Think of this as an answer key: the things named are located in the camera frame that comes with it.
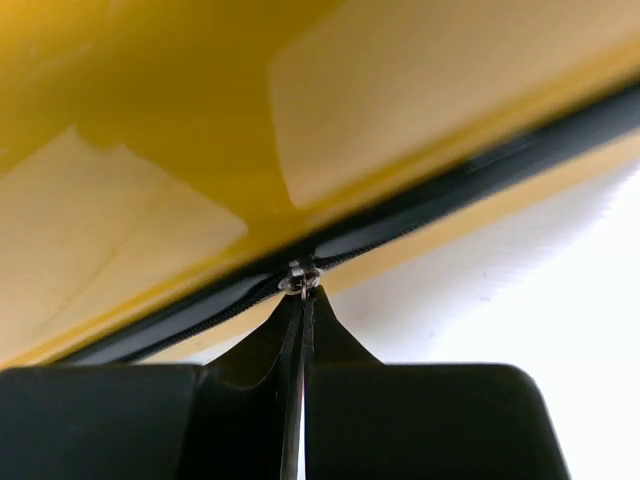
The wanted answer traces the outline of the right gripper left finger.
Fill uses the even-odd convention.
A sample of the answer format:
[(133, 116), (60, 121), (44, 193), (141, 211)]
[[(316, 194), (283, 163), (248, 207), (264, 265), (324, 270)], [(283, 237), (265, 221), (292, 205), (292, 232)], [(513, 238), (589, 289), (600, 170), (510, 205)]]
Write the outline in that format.
[(5, 479), (293, 479), (303, 303), (206, 365), (44, 366), (1, 374)]

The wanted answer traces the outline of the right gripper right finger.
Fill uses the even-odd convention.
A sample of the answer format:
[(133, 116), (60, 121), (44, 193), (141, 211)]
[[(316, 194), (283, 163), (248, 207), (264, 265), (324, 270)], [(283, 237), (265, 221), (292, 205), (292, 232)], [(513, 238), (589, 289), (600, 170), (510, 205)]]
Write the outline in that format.
[(323, 289), (304, 313), (310, 479), (565, 479), (533, 379), (508, 364), (386, 364)]

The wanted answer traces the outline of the yellow hard-shell suitcase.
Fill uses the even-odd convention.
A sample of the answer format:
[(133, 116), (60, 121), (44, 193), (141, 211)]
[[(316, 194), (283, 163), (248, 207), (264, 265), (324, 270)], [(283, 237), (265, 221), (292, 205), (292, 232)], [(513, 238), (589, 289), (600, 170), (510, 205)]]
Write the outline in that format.
[(635, 1), (5, 1), (1, 364), (177, 358), (638, 149)]

